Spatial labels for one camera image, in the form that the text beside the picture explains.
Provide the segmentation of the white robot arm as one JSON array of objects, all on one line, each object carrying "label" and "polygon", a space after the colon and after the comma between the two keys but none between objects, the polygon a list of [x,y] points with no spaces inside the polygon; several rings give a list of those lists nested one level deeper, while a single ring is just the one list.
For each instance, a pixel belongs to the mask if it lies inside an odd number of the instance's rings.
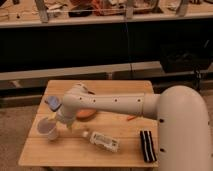
[{"label": "white robot arm", "polygon": [[81,109],[143,116],[158,121],[158,171],[213,171],[211,126],[202,96],[187,86],[161,94],[90,94],[74,85],[62,98],[59,122],[73,124]]}]

